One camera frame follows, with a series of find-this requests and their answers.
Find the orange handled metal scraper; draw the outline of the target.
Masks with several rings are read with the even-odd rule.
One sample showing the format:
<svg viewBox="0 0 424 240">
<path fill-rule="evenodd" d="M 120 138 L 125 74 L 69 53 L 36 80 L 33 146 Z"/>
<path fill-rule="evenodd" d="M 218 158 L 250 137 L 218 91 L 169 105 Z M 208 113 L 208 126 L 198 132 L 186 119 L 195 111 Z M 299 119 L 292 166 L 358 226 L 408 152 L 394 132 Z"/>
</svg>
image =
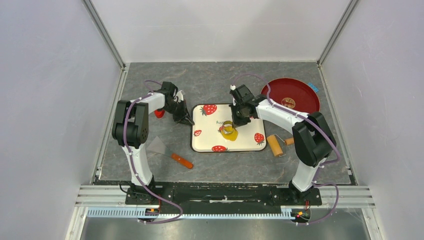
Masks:
<svg viewBox="0 0 424 240">
<path fill-rule="evenodd" d="M 188 169 L 194 167 L 193 163 L 170 150 L 158 136 L 153 139 L 147 150 L 167 156 Z"/>
</svg>

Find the yellow dough piece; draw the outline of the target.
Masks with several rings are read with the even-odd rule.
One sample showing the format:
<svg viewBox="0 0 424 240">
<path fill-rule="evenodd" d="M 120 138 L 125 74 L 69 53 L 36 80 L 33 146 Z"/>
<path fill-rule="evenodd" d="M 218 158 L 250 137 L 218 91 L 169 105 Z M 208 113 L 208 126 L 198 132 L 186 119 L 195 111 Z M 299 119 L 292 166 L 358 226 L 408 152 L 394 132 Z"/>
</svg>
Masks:
<svg viewBox="0 0 424 240">
<path fill-rule="evenodd" d="M 238 131 L 232 126 L 222 127 L 222 129 L 220 130 L 220 133 L 224 139 L 228 141 L 232 141 L 232 142 L 236 141 L 239 134 Z"/>
</svg>

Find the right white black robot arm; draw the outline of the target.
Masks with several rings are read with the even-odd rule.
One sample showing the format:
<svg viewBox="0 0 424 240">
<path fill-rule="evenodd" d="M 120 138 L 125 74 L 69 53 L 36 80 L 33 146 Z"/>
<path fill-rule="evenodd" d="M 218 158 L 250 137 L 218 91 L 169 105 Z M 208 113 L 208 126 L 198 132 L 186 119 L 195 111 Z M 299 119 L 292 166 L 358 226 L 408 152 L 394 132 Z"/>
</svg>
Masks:
<svg viewBox="0 0 424 240">
<path fill-rule="evenodd" d="M 326 119 L 318 111 L 308 114 L 285 107 L 268 95 L 254 96 L 244 84 L 238 87 L 231 85 L 229 93 L 233 98 L 230 109 L 234 128 L 259 119 L 292 134 L 299 164 L 289 182 L 288 196 L 293 203 L 302 204 L 309 198 L 319 166 L 337 151 Z"/>
</svg>

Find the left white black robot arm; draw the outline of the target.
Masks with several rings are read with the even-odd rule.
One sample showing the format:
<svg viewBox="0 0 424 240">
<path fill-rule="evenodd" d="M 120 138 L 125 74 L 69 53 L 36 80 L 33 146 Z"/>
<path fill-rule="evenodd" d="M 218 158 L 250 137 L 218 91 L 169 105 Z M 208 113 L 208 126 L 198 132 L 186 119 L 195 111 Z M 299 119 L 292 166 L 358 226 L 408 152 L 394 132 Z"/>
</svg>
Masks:
<svg viewBox="0 0 424 240">
<path fill-rule="evenodd" d="M 112 138 L 124 150 L 131 172 L 128 195 L 136 195 L 143 203 L 151 204 L 157 198 L 154 176 L 150 170 L 145 143 L 149 136 L 149 115 L 161 110 L 172 115 L 177 124 L 193 126 L 182 90 L 169 82 L 160 89 L 133 100 L 119 100 L 116 104 Z"/>
</svg>

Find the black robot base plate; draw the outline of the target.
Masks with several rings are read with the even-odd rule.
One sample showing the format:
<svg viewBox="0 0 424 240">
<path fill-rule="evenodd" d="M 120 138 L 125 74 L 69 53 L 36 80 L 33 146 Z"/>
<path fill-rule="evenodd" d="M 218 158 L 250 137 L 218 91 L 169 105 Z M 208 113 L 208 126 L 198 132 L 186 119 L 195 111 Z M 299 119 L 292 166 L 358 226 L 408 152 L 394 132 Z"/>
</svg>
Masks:
<svg viewBox="0 0 424 240">
<path fill-rule="evenodd" d="M 157 182 L 147 191 L 131 183 L 123 193 L 126 205 L 145 206 L 149 213 L 163 215 L 277 214 L 282 206 L 323 204 L 315 187 L 297 193 L 291 187 L 273 184 Z"/>
</svg>

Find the wooden dough roller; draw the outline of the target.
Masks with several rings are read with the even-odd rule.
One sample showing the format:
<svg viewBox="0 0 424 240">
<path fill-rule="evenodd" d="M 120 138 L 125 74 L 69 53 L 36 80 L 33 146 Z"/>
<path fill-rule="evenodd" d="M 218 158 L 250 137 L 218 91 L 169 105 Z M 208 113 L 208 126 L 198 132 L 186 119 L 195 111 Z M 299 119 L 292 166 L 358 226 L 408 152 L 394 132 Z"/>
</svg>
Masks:
<svg viewBox="0 0 424 240">
<path fill-rule="evenodd" d="M 274 157 L 282 157 L 286 154 L 286 147 L 294 144 L 294 138 L 282 139 L 276 134 L 269 135 L 267 143 Z"/>
</svg>

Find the white strawberry print tray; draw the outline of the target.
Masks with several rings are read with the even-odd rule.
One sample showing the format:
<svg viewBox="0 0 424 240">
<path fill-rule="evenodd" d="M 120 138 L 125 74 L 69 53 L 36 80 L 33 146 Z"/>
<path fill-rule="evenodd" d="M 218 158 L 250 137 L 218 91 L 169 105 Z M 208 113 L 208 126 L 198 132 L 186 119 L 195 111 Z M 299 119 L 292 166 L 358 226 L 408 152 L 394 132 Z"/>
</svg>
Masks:
<svg viewBox="0 0 424 240">
<path fill-rule="evenodd" d="M 232 126 L 228 103 L 198 104 L 192 109 L 192 119 L 191 148 L 195 152 L 258 152 L 267 145 L 264 122 L 260 119 L 251 119 L 247 125 L 235 128 L 236 141 L 223 138 L 222 127 Z"/>
</svg>

